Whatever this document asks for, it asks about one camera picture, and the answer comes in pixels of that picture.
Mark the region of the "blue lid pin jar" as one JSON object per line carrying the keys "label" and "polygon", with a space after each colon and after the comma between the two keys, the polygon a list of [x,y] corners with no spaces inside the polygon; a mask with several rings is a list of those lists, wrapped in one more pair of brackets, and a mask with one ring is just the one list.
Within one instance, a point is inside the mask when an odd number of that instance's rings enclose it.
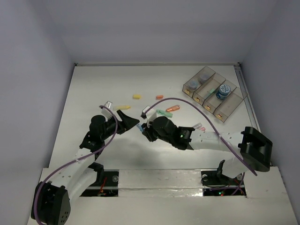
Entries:
{"label": "blue lid pin jar", "polygon": [[227,84],[222,84],[216,92],[216,97],[220,100],[224,100],[231,92],[231,87]]}

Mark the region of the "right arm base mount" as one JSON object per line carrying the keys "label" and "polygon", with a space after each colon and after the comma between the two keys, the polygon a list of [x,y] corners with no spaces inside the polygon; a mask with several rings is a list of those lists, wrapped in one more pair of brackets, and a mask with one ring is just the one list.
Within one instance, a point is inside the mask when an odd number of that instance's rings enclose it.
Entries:
{"label": "right arm base mount", "polygon": [[238,174],[235,178],[224,175],[217,176],[217,171],[201,171],[203,196],[247,196],[244,177]]}

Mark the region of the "blue highlighter pen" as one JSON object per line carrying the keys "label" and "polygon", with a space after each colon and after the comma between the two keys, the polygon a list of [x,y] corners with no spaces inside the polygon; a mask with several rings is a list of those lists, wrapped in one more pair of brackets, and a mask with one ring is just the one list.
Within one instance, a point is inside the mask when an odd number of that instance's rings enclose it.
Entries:
{"label": "blue highlighter pen", "polygon": [[143,128],[142,128],[141,124],[137,124],[136,126],[138,127],[138,129],[139,129],[141,132],[143,132]]}

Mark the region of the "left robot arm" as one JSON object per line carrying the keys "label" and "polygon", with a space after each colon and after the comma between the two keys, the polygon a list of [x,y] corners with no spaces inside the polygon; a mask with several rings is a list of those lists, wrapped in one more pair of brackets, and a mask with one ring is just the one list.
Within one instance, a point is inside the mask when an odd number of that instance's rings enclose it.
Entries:
{"label": "left robot arm", "polygon": [[96,162],[104,148],[116,135],[139,124],[121,110],[118,118],[107,107],[101,115],[91,118],[89,131],[83,138],[74,158],[55,169],[35,189],[31,218],[39,225],[64,225],[71,212],[71,204],[90,185],[103,184],[104,167]]}

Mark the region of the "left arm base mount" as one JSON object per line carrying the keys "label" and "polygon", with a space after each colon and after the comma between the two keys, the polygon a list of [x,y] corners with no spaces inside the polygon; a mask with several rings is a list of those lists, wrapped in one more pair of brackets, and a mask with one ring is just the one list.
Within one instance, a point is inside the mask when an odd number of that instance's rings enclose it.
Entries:
{"label": "left arm base mount", "polygon": [[104,170],[100,180],[90,185],[81,197],[117,197],[119,170]]}

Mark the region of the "paperclip jar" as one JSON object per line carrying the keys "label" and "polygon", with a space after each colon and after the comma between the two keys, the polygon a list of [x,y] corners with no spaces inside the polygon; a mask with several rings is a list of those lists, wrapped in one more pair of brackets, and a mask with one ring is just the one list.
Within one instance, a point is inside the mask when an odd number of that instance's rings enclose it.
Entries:
{"label": "paperclip jar", "polygon": [[200,74],[198,77],[198,82],[200,84],[204,84],[210,77],[211,77],[211,75],[207,74],[207,73]]}
{"label": "paperclip jar", "polygon": [[199,82],[197,80],[191,80],[188,83],[188,88],[192,91],[195,91],[199,87]]}

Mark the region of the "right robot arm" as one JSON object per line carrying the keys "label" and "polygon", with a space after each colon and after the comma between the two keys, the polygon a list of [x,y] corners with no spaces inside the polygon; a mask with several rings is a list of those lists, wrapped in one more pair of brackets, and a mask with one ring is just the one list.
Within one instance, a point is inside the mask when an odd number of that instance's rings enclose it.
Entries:
{"label": "right robot arm", "polygon": [[142,124],[142,134],[150,141],[157,139],[179,150],[219,150],[231,152],[234,157],[223,159],[216,171],[219,183],[226,184],[246,171],[268,172],[272,141],[253,127],[240,133],[220,133],[178,127],[164,116]]}

